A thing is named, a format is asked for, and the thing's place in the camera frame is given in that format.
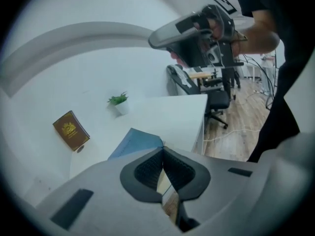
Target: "wooden tabletop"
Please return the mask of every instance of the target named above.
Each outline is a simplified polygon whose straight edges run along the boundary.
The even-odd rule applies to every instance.
[[[205,72],[198,72],[198,73],[191,73],[189,74],[189,77],[191,79],[202,79],[202,78],[209,78],[211,77],[212,74],[211,73],[205,73]]]

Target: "potted plant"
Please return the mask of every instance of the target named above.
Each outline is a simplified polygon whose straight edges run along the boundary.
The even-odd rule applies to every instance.
[[[122,115],[126,115],[129,112],[127,99],[128,96],[126,96],[126,92],[123,92],[120,96],[112,96],[110,99],[108,99],[107,102],[113,104],[119,111],[119,113],[121,113]]]

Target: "white desk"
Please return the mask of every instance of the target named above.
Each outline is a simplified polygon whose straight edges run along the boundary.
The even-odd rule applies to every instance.
[[[206,103],[207,95],[200,94],[147,98],[135,104],[129,114],[104,123],[104,129],[91,136],[80,153],[72,155],[70,178],[107,160],[130,128],[158,135],[186,151],[193,152],[197,145],[202,154]],[[165,189],[170,184],[167,180],[162,185]]]

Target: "white cloth on chair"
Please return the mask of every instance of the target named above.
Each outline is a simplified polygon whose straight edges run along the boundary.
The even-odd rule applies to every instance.
[[[180,69],[176,65],[172,65],[172,67],[174,68],[175,72],[177,73],[177,76],[181,79],[182,84],[186,85],[188,88],[191,88],[191,84],[187,81],[188,78],[187,78],[186,74],[183,72],[183,70]]]

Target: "curved gray strip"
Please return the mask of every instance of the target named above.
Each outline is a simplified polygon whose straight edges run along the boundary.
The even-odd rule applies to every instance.
[[[73,24],[38,36],[12,53],[1,65],[0,83],[12,97],[49,66],[89,51],[115,47],[150,47],[152,30],[116,22]]]

